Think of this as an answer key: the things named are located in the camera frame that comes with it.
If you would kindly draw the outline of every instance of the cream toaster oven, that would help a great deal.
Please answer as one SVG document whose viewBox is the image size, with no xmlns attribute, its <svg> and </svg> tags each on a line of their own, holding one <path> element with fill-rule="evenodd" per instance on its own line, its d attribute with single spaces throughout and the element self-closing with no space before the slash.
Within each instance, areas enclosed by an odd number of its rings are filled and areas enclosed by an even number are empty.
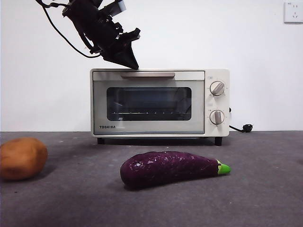
<svg viewBox="0 0 303 227">
<path fill-rule="evenodd" d="M 229 134 L 229 71 L 92 69 L 91 133 L 106 138 Z"/>
</svg>

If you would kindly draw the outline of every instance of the toy eggplant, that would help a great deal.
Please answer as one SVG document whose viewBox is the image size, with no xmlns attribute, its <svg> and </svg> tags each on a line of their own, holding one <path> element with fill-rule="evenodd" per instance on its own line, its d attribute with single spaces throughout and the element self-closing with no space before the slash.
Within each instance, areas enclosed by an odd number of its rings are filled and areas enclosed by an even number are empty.
<svg viewBox="0 0 303 227">
<path fill-rule="evenodd" d="M 227 174 L 228 165 L 194 154 L 163 151 L 138 154 L 120 168 L 121 179 L 132 189 Z"/>
</svg>

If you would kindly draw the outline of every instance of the black cable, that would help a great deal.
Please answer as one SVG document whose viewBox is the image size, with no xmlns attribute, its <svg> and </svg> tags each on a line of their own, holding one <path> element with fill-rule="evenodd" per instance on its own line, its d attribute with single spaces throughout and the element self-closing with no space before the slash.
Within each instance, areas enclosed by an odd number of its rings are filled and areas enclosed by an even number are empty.
<svg viewBox="0 0 303 227">
<path fill-rule="evenodd" d="M 237 128 L 231 126 L 231 125 L 229 127 L 232 128 L 232 129 L 235 129 L 235 130 L 237 130 L 239 132 L 251 132 L 251 130 L 252 130 L 252 124 L 245 124 L 245 125 L 243 125 L 243 129 L 242 130 L 241 129 L 237 129 Z"/>
<path fill-rule="evenodd" d="M 47 17 L 47 19 L 49 20 L 49 22 L 51 23 L 51 25 L 53 26 L 53 28 L 56 30 L 56 32 L 63 38 L 63 39 L 65 39 L 65 41 L 75 50 L 75 51 L 77 51 L 78 53 L 80 53 L 80 54 L 82 54 L 84 57 L 87 57 L 87 58 L 97 58 L 97 57 L 99 57 L 99 56 L 101 56 L 101 54 L 99 54 L 99 55 L 96 55 L 96 56 L 87 56 L 87 55 L 85 55 L 84 53 L 82 53 L 81 51 L 79 51 L 76 47 L 74 47 L 71 43 L 70 43 L 70 41 L 68 41 L 68 39 L 56 28 L 56 26 L 53 24 L 53 22 L 52 22 L 52 20 L 51 20 L 51 18 L 50 18 L 50 16 L 48 15 L 48 13 L 47 13 L 47 11 L 46 11 L 46 8 L 44 7 L 44 6 L 42 6 L 42 8 L 43 8 L 43 11 L 45 12 L 45 14 L 46 14 L 46 17 Z"/>
<path fill-rule="evenodd" d="M 62 3 L 55 3 L 55 2 L 52 2 L 51 4 L 47 5 L 47 4 L 44 4 L 42 2 L 42 0 L 36 0 L 36 2 L 38 2 L 42 7 L 44 8 L 50 8 L 50 7 L 55 7 L 57 8 L 58 6 L 65 6 L 65 7 L 69 7 L 69 5 L 66 5 L 66 4 L 62 4 Z"/>
</svg>

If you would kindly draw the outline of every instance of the white knob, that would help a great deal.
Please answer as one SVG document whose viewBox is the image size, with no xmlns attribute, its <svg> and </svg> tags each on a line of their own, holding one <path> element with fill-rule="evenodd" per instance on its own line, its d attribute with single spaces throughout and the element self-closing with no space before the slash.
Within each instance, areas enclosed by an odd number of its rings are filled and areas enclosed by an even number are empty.
<svg viewBox="0 0 303 227">
<path fill-rule="evenodd" d="M 225 84 L 220 81 L 216 81 L 216 82 L 212 83 L 210 86 L 210 92 L 214 96 L 222 95 L 224 90 L 225 90 Z"/>
<path fill-rule="evenodd" d="M 224 114 L 220 110 L 212 111 L 210 120 L 213 124 L 221 124 L 224 121 Z"/>
</svg>

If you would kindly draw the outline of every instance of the brown potato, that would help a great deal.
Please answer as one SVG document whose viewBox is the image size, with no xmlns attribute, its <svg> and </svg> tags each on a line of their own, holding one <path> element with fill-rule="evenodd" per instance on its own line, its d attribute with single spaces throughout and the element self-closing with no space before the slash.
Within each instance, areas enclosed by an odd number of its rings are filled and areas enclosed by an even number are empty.
<svg viewBox="0 0 303 227">
<path fill-rule="evenodd" d="M 0 176 L 6 180 L 22 180 L 40 173 L 46 163 L 46 146 L 36 138 L 10 140 L 0 147 Z"/>
</svg>

